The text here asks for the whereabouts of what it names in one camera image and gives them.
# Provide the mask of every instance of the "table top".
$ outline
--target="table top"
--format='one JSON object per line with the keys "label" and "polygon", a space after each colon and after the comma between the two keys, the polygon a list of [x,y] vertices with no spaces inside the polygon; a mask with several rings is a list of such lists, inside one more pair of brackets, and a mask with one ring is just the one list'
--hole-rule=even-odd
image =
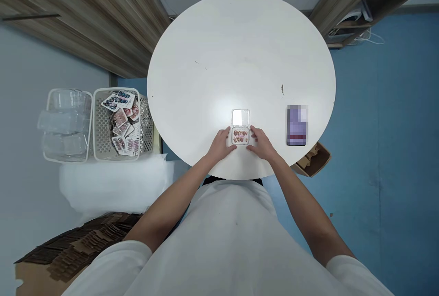
{"label": "table top", "polygon": [[[293,165],[323,134],[335,88],[334,65],[322,36],[282,0],[196,3],[160,38],[147,78],[154,124],[189,165],[207,153],[219,129],[231,126],[233,109],[249,109],[250,124],[262,128]],[[288,105],[308,105],[306,146],[287,146]],[[273,170],[238,145],[210,174],[249,180]]]}

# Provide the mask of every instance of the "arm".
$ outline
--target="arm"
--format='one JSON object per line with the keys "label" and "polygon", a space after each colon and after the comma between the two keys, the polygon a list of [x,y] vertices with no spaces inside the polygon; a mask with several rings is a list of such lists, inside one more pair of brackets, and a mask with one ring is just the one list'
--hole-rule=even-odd
{"label": "arm", "polygon": [[124,240],[137,240],[145,243],[152,252],[157,250],[184,214],[205,176],[236,149],[236,145],[226,147],[229,131],[230,127],[218,131],[207,154],[163,192]]}
{"label": "arm", "polygon": [[323,266],[337,255],[355,256],[338,235],[319,203],[303,185],[294,171],[276,152],[264,131],[251,126],[258,147],[247,146],[261,159],[267,160],[279,181],[282,192],[300,232],[302,232],[314,258]]}

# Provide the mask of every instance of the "blue floor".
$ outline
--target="blue floor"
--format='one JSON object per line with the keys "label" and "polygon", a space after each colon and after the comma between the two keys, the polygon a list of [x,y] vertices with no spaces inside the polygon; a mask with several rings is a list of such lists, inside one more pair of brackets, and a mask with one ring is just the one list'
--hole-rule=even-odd
{"label": "blue floor", "polygon": [[[321,142],[332,153],[302,178],[353,253],[395,294],[439,295],[439,14],[390,16],[384,45],[331,51],[334,111]],[[121,86],[145,90],[146,80]],[[163,144],[168,159],[178,159]],[[275,176],[263,179],[279,221],[309,250]]]}

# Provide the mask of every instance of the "purple phone screen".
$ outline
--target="purple phone screen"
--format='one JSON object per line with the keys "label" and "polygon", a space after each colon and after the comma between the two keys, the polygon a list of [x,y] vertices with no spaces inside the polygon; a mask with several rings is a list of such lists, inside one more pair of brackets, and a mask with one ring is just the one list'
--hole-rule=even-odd
{"label": "purple phone screen", "polygon": [[306,145],[308,106],[290,105],[287,113],[287,145]]}

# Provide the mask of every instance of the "stack of cardboard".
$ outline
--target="stack of cardboard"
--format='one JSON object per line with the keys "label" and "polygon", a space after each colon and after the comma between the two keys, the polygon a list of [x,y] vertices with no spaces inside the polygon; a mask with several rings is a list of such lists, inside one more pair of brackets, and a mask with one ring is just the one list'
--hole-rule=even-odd
{"label": "stack of cardboard", "polygon": [[331,153],[319,142],[297,163],[291,166],[300,175],[313,177],[331,159]]}
{"label": "stack of cardboard", "polygon": [[58,296],[101,251],[122,241],[140,215],[108,213],[64,232],[19,259],[16,295]]}

